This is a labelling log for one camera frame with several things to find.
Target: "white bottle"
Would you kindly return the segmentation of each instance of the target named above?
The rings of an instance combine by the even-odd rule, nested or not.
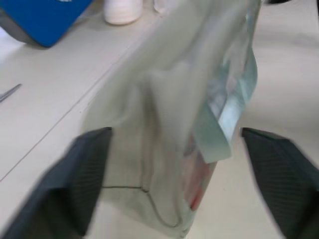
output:
[[[139,19],[143,12],[143,0],[105,0],[105,21],[125,25]]]

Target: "scissors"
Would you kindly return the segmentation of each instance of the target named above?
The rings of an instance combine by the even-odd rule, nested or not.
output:
[[[0,94],[0,103],[2,101],[4,101],[6,98],[8,98],[9,96],[11,96],[14,92],[16,92],[21,86],[22,86],[22,84],[18,84],[15,87],[13,87],[12,89],[8,90],[7,92]]]

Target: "blue object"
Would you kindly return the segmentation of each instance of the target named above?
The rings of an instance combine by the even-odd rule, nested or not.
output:
[[[0,0],[0,27],[18,41],[50,47],[92,0]]]

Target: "translucent plastic bag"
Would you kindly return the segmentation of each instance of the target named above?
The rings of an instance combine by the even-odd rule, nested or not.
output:
[[[184,237],[257,80],[247,12],[258,0],[182,0],[89,106],[112,127],[102,200]]]

